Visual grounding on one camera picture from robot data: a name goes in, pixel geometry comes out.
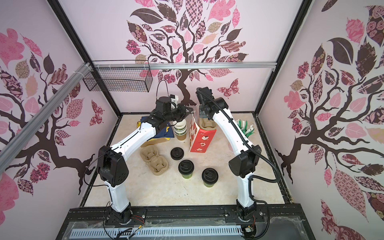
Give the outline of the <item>single pulp cup carrier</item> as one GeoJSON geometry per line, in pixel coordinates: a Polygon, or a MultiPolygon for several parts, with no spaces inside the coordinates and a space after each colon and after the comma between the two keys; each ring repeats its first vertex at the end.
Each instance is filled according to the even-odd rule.
{"type": "Polygon", "coordinates": [[[201,129],[206,131],[213,131],[216,130],[218,125],[215,121],[209,120],[208,118],[200,118],[199,119],[199,126],[201,129]]]}

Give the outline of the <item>red white paper bag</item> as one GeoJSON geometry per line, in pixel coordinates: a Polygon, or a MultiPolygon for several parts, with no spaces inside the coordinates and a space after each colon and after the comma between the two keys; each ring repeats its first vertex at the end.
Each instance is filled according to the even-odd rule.
{"type": "Polygon", "coordinates": [[[193,113],[189,128],[189,152],[205,153],[214,139],[217,129],[213,131],[201,129],[199,126],[200,118],[195,116],[196,114],[193,113]]]}

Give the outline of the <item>black cup lid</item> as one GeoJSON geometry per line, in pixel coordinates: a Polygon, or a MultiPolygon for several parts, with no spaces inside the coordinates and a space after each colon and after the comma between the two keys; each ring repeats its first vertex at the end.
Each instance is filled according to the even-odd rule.
{"type": "Polygon", "coordinates": [[[206,168],[202,172],[202,180],[207,182],[217,182],[219,179],[218,172],[213,168],[206,168]]]}
{"type": "Polygon", "coordinates": [[[179,173],[190,173],[195,169],[194,163],[191,160],[183,160],[179,163],[179,173]]]}

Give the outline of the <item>green paper coffee cup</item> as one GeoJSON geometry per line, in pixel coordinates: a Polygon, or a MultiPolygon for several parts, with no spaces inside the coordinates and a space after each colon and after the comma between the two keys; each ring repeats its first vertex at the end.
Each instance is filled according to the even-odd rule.
{"type": "Polygon", "coordinates": [[[181,176],[182,176],[184,179],[190,179],[190,178],[193,176],[193,172],[190,172],[190,173],[181,173],[181,176]]]}

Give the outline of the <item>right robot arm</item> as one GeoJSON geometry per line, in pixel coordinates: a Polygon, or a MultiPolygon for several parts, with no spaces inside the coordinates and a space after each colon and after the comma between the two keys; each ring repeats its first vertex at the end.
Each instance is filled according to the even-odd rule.
{"type": "Polygon", "coordinates": [[[237,212],[241,220],[248,220],[257,211],[258,203],[267,204],[265,201],[255,199],[253,180],[278,183],[281,180],[280,171],[268,158],[262,155],[260,146],[256,146],[248,140],[223,98],[214,98],[212,90],[207,87],[197,88],[196,95],[203,112],[221,128],[233,149],[235,157],[229,161],[229,167],[238,178],[237,212]],[[275,176],[273,179],[255,175],[256,166],[260,159],[272,168],[275,176]]]}

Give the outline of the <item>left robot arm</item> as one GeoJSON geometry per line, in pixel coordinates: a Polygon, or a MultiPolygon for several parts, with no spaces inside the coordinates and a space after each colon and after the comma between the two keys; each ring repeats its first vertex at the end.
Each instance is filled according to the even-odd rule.
{"type": "Polygon", "coordinates": [[[132,218],[131,203],[126,194],[125,180],[129,175],[126,161],[147,140],[164,130],[169,122],[179,123],[193,112],[193,108],[177,103],[176,96],[160,97],[156,107],[130,135],[111,147],[99,149],[97,173],[110,194],[112,217],[119,224],[132,218]]]}

